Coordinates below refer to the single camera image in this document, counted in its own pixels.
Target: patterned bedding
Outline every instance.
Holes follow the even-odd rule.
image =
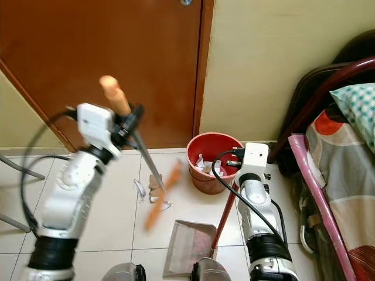
[[[375,280],[375,156],[335,105],[306,137],[356,277]]]

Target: trash can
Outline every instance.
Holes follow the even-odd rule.
[[[215,176],[203,173],[195,168],[195,166],[199,154],[203,155],[205,161],[212,162],[221,152],[230,150],[233,147],[242,148],[243,146],[237,139],[223,133],[203,133],[189,142],[186,148],[186,157],[189,163],[189,171],[192,176],[192,181],[197,189],[206,194],[219,194],[225,189],[225,186],[223,186]],[[223,172],[222,179],[230,184],[238,169],[228,167],[225,164],[227,160],[236,161],[237,158],[231,154],[227,154],[222,156],[220,160],[220,171]]]

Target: checkered pillowcase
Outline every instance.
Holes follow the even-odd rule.
[[[375,153],[375,83],[346,86],[330,94],[343,115]]]

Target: brown door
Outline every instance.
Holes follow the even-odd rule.
[[[2,69],[44,119],[82,102],[107,106],[100,76],[145,107],[150,148],[186,146],[193,132],[201,0],[0,0]],[[57,123],[67,147],[76,124]]]

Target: metal chair leg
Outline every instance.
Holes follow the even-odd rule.
[[[14,169],[16,169],[20,172],[23,170],[23,168],[20,165],[17,165],[16,163],[14,163],[13,161],[9,160],[8,158],[6,158],[5,156],[3,156],[1,154],[0,154],[0,161],[4,162],[8,166],[10,166],[10,167],[12,167],[12,168],[14,168]],[[38,179],[41,179],[41,180],[44,180],[46,178],[44,175],[35,173],[33,171],[30,171],[30,170],[27,170],[26,173],[33,176],[33,177],[37,177]]]
[[[7,224],[13,225],[14,227],[19,228],[25,232],[31,231],[29,226],[21,224],[19,221],[15,221],[12,218],[9,218],[7,215],[0,214],[0,221],[5,221]]]

